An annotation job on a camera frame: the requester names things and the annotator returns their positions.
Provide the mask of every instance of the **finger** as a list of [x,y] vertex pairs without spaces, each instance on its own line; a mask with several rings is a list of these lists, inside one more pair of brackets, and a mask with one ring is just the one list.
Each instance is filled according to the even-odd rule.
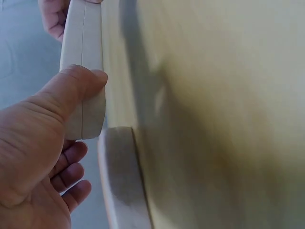
[[87,180],[82,180],[62,195],[69,211],[73,212],[90,194],[91,184]]
[[64,12],[61,10],[58,12],[58,23],[59,25],[64,25],[66,22],[66,15],[64,14]]
[[63,143],[62,151],[65,151],[66,149],[70,148],[74,143],[75,141],[65,140]]
[[29,100],[65,122],[82,100],[95,96],[106,82],[106,73],[72,65],[54,76]]
[[64,192],[84,176],[84,168],[74,163],[51,179],[51,184],[58,192]]
[[62,41],[63,39],[64,26],[61,23],[63,20],[65,18],[59,13],[46,13],[42,17],[44,30],[58,41]]
[[64,32],[64,22],[66,20],[63,10],[67,9],[68,0],[40,0],[42,24],[44,30],[55,39],[62,41]]
[[79,162],[87,153],[87,146],[83,142],[76,142],[60,155],[56,165],[49,173],[49,178],[53,178],[69,165]]

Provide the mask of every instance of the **light wood surface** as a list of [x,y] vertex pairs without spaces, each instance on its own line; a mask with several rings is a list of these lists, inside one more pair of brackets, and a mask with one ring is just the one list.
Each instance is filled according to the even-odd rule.
[[[102,70],[101,5],[72,0],[65,24],[60,70],[71,64]],[[66,124],[66,139],[91,139],[100,135],[105,117],[105,90],[82,101]]]
[[151,229],[130,127],[102,131],[99,165],[111,229]]
[[305,4],[104,0],[110,127],[156,229],[305,227]]

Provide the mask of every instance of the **hand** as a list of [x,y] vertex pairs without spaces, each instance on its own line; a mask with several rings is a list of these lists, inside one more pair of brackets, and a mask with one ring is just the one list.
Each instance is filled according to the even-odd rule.
[[71,66],[36,95],[0,111],[0,228],[71,228],[70,213],[91,185],[83,180],[69,189],[83,176],[78,162],[87,147],[64,141],[64,125],[106,82],[101,71]]
[[[101,3],[102,0],[87,0]],[[42,24],[47,33],[62,42],[70,0],[38,0]]]

